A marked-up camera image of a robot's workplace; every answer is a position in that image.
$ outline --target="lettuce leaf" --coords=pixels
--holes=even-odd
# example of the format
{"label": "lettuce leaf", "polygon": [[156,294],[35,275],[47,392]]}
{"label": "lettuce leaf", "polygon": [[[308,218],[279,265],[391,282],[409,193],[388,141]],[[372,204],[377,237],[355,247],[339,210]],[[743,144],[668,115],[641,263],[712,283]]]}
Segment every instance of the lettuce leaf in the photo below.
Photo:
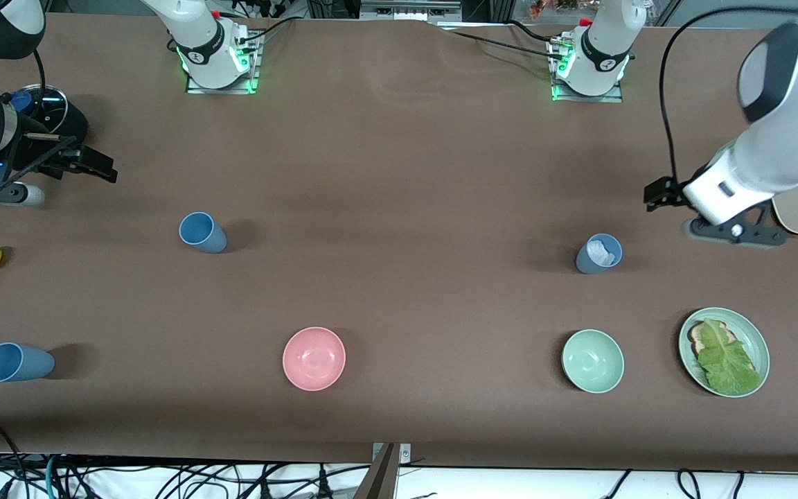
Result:
{"label": "lettuce leaf", "polygon": [[730,342],[719,320],[704,320],[700,341],[704,349],[698,354],[698,363],[711,388],[720,394],[744,395],[759,386],[759,373],[750,367],[744,344],[737,339]]}

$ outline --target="bread slice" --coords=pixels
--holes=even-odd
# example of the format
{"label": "bread slice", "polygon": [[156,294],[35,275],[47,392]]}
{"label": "bread slice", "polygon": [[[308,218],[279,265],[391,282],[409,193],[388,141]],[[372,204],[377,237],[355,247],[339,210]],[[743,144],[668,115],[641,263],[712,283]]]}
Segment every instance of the bread slice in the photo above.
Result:
{"label": "bread slice", "polygon": [[[725,324],[725,322],[719,322],[719,327],[725,331],[725,335],[727,335],[729,338],[729,343],[732,343],[738,339],[738,337],[736,337],[734,333],[729,330],[729,327],[727,324]],[[693,348],[695,356],[699,355],[700,351],[704,349],[704,342],[700,340],[700,331],[703,328],[704,323],[698,322],[698,324],[691,328],[691,331],[688,333],[688,338],[691,340],[691,348]],[[750,363],[750,369],[756,370],[756,366],[753,365],[752,361]]]}

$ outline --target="plate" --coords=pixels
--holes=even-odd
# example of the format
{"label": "plate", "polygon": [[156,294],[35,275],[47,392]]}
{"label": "plate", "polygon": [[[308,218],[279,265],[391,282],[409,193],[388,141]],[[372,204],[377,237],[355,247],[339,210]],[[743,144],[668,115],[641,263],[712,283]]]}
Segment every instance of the plate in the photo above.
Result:
{"label": "plate", "polygon": [[562,370],[583,391],[604,394],[621,382],[623,353],[610,335],[583,329],[571,335],[562,348]]}
{"label": "plate", "polygon": [[[756,367],[756,372],[761,379],[759,385],[752,389],[751,392],[742,395],[720,394],[720,392],[710,388],[710,385],[707,384],[707,374],[698,363],[698,358],[694,355],[694,348],[691,347],[691,339],[688,338],[688,333],[691,331],[691,328],[696,326],[698,322],[703,322],[704,319],[716,319],[719,320],[719,322],[725,322],[725,325],[728,325],[729,331],[734,333],[735,337],[744,344],[744,351],[747,352],[747,357],[750,357],[750,361],[753,362],[753,366]],[[685,370],[694,378],[694,381],[698,382],[698,385],[703,386],[710,394],[716,394],[720,397],[739,399],[741,397],[747,397],[747,395],[752,395],[763,387],[765,379],[769,377],[769,347],[765,344],[765,338],[760,334],[759,329],[753,325],[753,322],[747,320],[747,318],[740,315],[740,313],[727,308],[715,306],[703,308],[688,316],[688,319],[686,319],[685,323],[682,325],[681,331],[679,331],[679,356],[682,358],[682,364],[685,366]]]}
{"label": "plate", "polygon": [[294,333],[282,353],[282,370],[288,381],[307,392],[334,385],[345,364],[346,351],[341,338],[325,328]]}

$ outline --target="metal bracket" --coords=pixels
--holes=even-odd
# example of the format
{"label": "metal bracket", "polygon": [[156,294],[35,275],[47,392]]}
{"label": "metal bracket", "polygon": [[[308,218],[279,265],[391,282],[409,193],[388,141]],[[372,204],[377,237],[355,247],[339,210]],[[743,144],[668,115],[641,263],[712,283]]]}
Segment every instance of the metal bracket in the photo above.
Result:
{"label": "metal bracket", "polygon": [[396,495],[396,480],[399,478],[399,458],[402,455],[402,444],[374,444],[381,445],[375,451],[377,458],[365,473],[365,478],[355,491],[353,499],[393,499]]}
{"label": "metal bracket", "polygon": [[359,19],[415,19],[438,25],[460,22],[463,17],[460,0],[361,0]]}
{"label": "metal bracket", "polygon": [[[747,213],[753,209],[759,209],[759,216],[756,223],[751,224],[747,220]],[[770,213],[772,213],[772,202],[761,202],[719,225],[710,225],[703,217],[697,217],[690,222],[687,230],[696,238],[770,249],[784,244],[788,239],[788,233],[782,227],[771,227],[766,224]]]}
{"label": "metal bracket", "polygon": [[[371,461],[374,462],[378,458],[380,449],[385,444],[374,444],[371,447]],[[399,464],[408,464],[411,462],[411,444],[399,444]]]}

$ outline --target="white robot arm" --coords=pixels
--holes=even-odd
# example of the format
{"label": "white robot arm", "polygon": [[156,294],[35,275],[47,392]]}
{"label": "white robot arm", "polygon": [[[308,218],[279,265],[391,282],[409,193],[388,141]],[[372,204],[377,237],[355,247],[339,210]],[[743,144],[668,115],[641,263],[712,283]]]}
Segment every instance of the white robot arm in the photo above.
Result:
{"label": "white robot arm", "polygon": [[[246,26],[216,19],[204,0],[142,1],[168,27],[184,69],[196,85],[219,89],[232,85],[249,72],[249,57],[243,53],[243,49],[248,48]],[[38,0],[0,0],[0,59],[22,59],[34,53],[44,29],[45,16]],[[47,92],[46,100],[51,97],[50,87]],[[28,106],[34,110],[42,107],[42,93],[38,89],[34,96],[26,91],[17,94],[23,94],[23,110]],[[36,187],[18,182],[29,171],[39,171],[56,179],[65,171],[86,173],[115,182],[117,172],[112,168],[113,160],[82,144],[87,122],[75,105],[70,108],[83,124],[72,127],[71,132],[57,130],[63,136],[54,135],[54,130],[48,130],[33,119],[34,114],[22,114],[16,107],[16,101],[0,99],[0,164],[3,164],[0,167],[0,203],[28,206],[44,199]],[[46,134],[47,139],[40,139]],[[70,136],[69,141],[64,139],[66,136]]]}
{"label": "white robot arm", "polygon": [[798,186],[798,21],[750,51],[738,73],[738,101],[750,127],[683,190],[714,225]]}
{"label": "white robot arm", "polygon": [[579,94],[606,94],[621,79],[646,14],[645,0],[602,0],[592,24],[563,33],[573,50],[558,78]]}
{"label": "white robot arm", "polygon": [[247,60],[238,57],[246,26],[215,19],[205,0],[142,0],[167,26],[177,44],[184,68],[199,85],[219,89],[247,73]]}
{"label": "white robot arm", "polygon": [[[775,28],[747,55],[738,71],[738,103],[750,122],[747,130],[720,148],[693,179],[677,182],[674,175],[649,184],[644,201],[649,211],[694,208],[700,217],[683,230],[695,239],[777,246],[788,236],[765,223],[772,210],[768,200],[778,195],[775,201],[790,201],[782,205],[798,218],[798,20]],[[792,230],[779,208],[775,202],[782,224]],[[756,223],[746,215],[754,209],[760,213]]]}

